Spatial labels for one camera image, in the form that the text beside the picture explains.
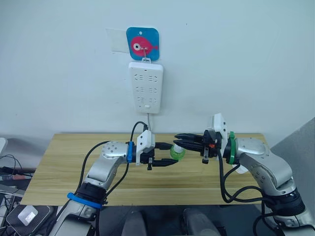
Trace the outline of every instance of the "floor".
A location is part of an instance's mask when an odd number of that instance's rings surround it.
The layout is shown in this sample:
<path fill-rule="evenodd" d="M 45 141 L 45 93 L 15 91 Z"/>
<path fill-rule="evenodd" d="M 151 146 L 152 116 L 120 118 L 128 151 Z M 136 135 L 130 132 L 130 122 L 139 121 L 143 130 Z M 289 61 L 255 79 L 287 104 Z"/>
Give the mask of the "floor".
<path fill-rule="evenodd" d="M 17 185 L 26 189 L 28 180 L 1 181 L 5 185 Z M 120 236 L 126 217 L 133 211 L 140 211 L 145 218 L 149 236 L 183 235 L 181 215 L 186 208 L 197 208 L 217 227 L 225 227 L 228 236 L 253 236 L 252 224 L 259 211 L 254 205 L 228 206 L 108 206 L 100 215 L 100 235 Z M 262 223 L 257 232 L 261 236 L 274 236 Z"/>

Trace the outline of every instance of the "power outlet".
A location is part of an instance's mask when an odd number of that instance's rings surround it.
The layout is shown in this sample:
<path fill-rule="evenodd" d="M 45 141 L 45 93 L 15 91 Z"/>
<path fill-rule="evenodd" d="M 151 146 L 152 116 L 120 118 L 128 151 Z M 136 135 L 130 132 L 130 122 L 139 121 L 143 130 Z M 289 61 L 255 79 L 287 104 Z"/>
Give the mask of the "power outlet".
<path fill-rule="evenodd" d="M 163 66 L 130 62 L 135 109 L 142 113 L 159 113 L 162 95 Z"/>

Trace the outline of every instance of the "blue band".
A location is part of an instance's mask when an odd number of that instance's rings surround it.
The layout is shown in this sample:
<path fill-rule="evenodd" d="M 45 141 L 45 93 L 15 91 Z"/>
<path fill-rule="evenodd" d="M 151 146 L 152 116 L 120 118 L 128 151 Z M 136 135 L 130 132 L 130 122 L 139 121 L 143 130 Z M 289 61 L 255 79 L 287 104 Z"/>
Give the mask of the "blue band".
<path fill-rule="evenodd" d="M 130 141 L 129 142 L 129 147 L 128 147 L 128 155 L 127 155 L 127 162 L 128 163 L 132 162 L 132 146 L 133 146 L 133 142 Z"/>
<path fill-rule="evenodd" d="M 102 204 L 99 204 L 99 203 L 95 203 L 95 202 L 91 202 L 91 201 L 88 201 L 88 200 L 84 200 L 82 198 L 79 198 L 79 197 L 76 197 L 73 193 L 68 193 L 67 194 L 67 198 L 77 202 L 77 203 L 82 203 L 84 205 L 88 205 L 90 207 L 94 207 L 94 208 L 97 208 L 97 209 L 101 209 L 102 208 Z"/>

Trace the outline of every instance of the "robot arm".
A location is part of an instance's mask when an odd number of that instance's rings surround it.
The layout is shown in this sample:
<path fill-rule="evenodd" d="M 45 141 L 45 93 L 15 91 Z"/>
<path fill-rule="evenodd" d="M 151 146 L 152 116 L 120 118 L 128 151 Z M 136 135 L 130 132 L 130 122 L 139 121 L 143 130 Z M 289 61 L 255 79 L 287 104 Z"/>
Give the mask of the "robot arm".
<path fill-rule="evenodd" d="M 223 157 L 228 160 L 229 145 L 225 150 Z M 264 197 L 275 202 L 266 202 L 266 205 L 276 213 L 274 219 L 278 224 L 289 228 L 314 227 L 312 216 L 296 188 L 291 167 L 274 155 L 262 141 L 236 138 L 236 163 L 246 167 L 262 189 Z"/>
<path fill-rule="evenodd" d="M 266 205 L 273 211 L 273 217 L 280 226 L 314 228 L 313 218 L 297 191 L 288 163 L 274 155 L 260 140 L 235 139 L 231 132 L 226 142 L 227 127 L 221 114 L 212 118 L 212 124 L 203 136 L 178 134 L 175 137 L 180 140 L 175 140 L 174 143 L 200 152 L 204 164 L 208 164 L 208 158 L 217 156 L 220 149 L 220 153 L 223 153 L 221 156 L 228 164 L 241 164 L 250 171 L 261 188 L 263 197 L 273 202 L 266 202 Z"/>
<path fill-rule="evenodd" d="M 118 167 L 127 163 L 148 164 L 152 166 L 168 166 L 176 163 L 173 159 L 154 159 L 154 149 L 170 149 L 171 144 L 155 143 L 155 136 L 149 130 L 144 130 L 137 138 L 137 145 L 133 142 L 107 142 L 97 161 L 89 170 L 86 178 L 76 192 L 69 193 L 69 201 L 63 206 L 49 236 L 92 236 L 95 229 L 88 221 L 94 221 L 97 212 L 106 203 L 111 192 L 109 187 L 116 175 Z"/>

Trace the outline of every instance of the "green ring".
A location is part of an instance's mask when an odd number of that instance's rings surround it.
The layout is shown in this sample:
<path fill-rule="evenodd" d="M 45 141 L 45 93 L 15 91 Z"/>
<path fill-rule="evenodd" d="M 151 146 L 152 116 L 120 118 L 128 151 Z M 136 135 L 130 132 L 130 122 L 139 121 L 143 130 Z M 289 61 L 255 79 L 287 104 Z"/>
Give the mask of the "green ring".
<path fill-rule="evenodd" d="M 229 164 L 232 165 L 234 164 L 234 157 L 235 157 L 235 135 L 233 131 L 230 132 L 230 140 L 231 140 L 231 156 L 230 156 Z"/>

